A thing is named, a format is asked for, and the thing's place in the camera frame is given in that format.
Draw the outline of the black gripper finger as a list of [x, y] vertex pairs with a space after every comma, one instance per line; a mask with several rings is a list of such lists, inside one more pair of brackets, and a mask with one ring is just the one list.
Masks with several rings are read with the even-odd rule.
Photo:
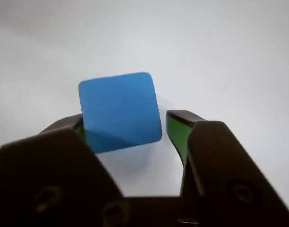
[[202, 226], [289, 227], [289, 209], [224, 122], [168, 110], [166, 129], [196, 184]]
[[78, 129], [81, 114], [0, 147], [0, 227], [126, 227], [130, 207]]

